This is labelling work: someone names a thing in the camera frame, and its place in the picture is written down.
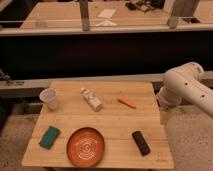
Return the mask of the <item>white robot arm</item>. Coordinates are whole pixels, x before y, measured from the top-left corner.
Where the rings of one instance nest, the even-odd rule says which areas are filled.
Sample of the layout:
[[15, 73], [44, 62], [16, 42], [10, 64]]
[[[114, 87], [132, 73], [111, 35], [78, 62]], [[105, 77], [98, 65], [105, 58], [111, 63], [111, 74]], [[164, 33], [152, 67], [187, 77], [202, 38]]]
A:
[[213, 118], [213, 90], [201, 83], [203, 74], [204, 69], [196, 62], [166, 71], [163, 86], [156, 95], [160, 107], [175, 108], [185, 99]]

